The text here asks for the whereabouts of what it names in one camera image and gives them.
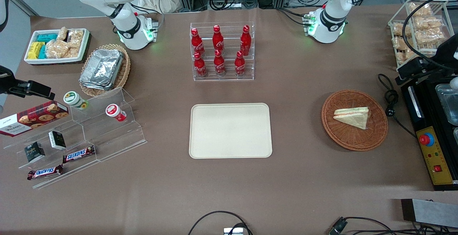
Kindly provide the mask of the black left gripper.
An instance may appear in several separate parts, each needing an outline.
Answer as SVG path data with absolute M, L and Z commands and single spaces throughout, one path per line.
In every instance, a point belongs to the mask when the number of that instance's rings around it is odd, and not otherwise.
M 434 64 L 430 64 L 421 58 L 414 58 L 402 66 L 398 67 L 396 70 L 399 76 L 396 78 L 397 82 L 407 82 L 410 79 L 419 79 L 427 74 L 428 71 L 432 74 L 439 76 L 452 76 L 457 75 L 457 58 L 455 58 L 455 53 L 457 52 L 457 42 L 456 41 L 447 41 L 442 43 L 435 56 L 432 57 L 432 60 L 437 64 L 443 65 L 443 67 L 438 67 Z

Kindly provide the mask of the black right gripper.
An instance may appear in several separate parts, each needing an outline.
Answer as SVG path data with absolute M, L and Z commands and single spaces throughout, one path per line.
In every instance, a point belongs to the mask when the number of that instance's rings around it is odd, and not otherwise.
M 26 96 L 26 86 L 28 84 L 28 94 L 54 100 L 55 94 L 52 88 L 39 82 L 29 80 L 28 83 L 18 80 L 14 77 L 13 72 L 3 66 L 0 66 L 0 93 L 15 96 Z

